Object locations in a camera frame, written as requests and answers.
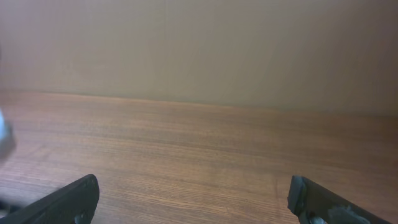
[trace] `wooden tabletop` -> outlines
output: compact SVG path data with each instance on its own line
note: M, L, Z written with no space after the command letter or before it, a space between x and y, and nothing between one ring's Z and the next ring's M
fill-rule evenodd
M0 198L28 204L86 174L93 223L298 223L304 175L398 223L398 119L48 93L0 93L17 150Z

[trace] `wall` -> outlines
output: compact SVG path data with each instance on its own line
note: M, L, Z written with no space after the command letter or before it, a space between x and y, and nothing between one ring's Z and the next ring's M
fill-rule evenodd
M398 114L398 1L2 0L0 89Z

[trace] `wooden table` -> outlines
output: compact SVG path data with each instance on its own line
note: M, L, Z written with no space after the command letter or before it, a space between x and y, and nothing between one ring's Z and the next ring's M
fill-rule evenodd
M304 175L398 223L398 119L0 93L18 147L0 197L31 203L86 175L93 223L298 223Z

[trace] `brown wooden surface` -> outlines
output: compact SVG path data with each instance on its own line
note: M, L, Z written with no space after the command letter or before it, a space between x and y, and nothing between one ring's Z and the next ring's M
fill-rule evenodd
M398 119L0 93L17 150L0 197L31 203L85 174L93 223L298 223L304 175L398 223Z

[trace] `black object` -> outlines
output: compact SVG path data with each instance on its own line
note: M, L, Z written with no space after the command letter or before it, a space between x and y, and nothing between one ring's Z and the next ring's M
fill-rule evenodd
M292 177L287 201L301 224L389 223L305 177Z
M90 174L1 218L0 224L90 224L99 198L97 178Z

